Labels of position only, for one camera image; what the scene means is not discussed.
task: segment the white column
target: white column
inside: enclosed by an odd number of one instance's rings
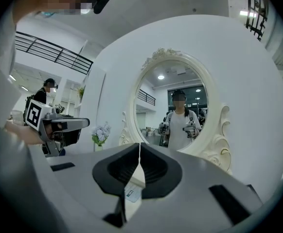
[[[58,84],[58,89],[56,90],[56,96],[53,102],[53,106],[59,104],[63,98],[63,94],[64,94],[64,89],[67,83],[67,79],[66,78],[62,78],[60,80],[60,83]]]
[[[72,94],[72,90],[74,88],[74,84],[71,84],[71,89],[69,91],[69,100],[68,100],[68,104],[67,104],[67,110],[66,110],[66,114],[69,115],[69,108],[70,108],[70,101],[71,101],[71,94]]]

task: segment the ceiling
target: ceiling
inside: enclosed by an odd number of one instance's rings
[[[164,76],[164,79],[158,79],[160,75]],[[152,88],[158,88],[174,83],[199,80],[199,77],[186,63],[180,61],[164,61],[149,71],[144,79],[150,83]]]
[[[48,78],[54,79],[57,84],[61,81],[61,77],[18,63],[15,63],[12,76],[16,79],[16,81],[13,81],[15,85],[19,87],[24,86],[33,94],[43,86],[44,81]],[[75,99],[77,98],[76,90],[79,87],[80,84],[67,80],[62,101],[68,102],[70,100],[70,102],[75,103]]]
[[[228,0],[110,0],[99,14],[54,15],[59,26],[71,26],[90,41],[106,47],[146,24],[184,15],[229,16]]]

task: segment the ceiling light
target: ceiling light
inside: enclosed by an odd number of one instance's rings
[[[12,75],[10,75],[10,78],[11,78],[12,80],[16,81],[16,79],[15,79]]]
[[[248,12],[247,11],[240,11],[240,15],[241,16],[248,16]],[[253,12],[250,12],[249,13],[249,17],[255,17],[256,18],[257,14],[256,13],[253,13]]]
[[[82,14],[87,14],[88,12],[91,11],[91,9],[81,9],[80,11]]]

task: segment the person's hand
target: person's hand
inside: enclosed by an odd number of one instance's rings
[[[58,123],[57,126],[58,126],[59,129],[62,128],[62,125],[60,123]],[[53,132],[51,124],[45,125],[44,128],[45,128],[45,133],[48,136],[48,138],[50,140],[53,140],[54,139],[54,132]]]
[[[187,131],[187,137],[191,139],[195,139],[199,135],[199,130],[195,128],[192,132]]]

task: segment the ornate white mirror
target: ornate white mirror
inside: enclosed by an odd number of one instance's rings
[[[121,133],[120,145],[146,142],[169,147],[170,143],[167,144],[167,139],[162,138],[157,132],[166,113],[175,110],[176,101],[189,111],[193,111],[197,117],[195,126],[202,124],[202,127],[197,137],[194,135],[188,138],[189,141],[179,148],[174,147],[174,150],[200,156],[230,172],[230,148],[225,137],[225,126],[229,124],[227,118],[229,108],[220,101],[215,82],[201,62],[180,51],[158,49],[150,58],[147,58],[133,84],[128,109],[123,113],[125,125]],[[184,93],[186,101],[182,99],[173,101],[172,93],[178,88]],[[186,124],[190,118],[185,117],[182,112],[181,110],[180,118]],[[151,130],[147,129],[147,124],[152,128]],[[183,131],[182,133],[187,139],[187,133]]]
[[[181,150],[203,129],[207,90],[191,65],[166,60],[144,75],[135,104],[135,124],[141,138],[146,143]]]

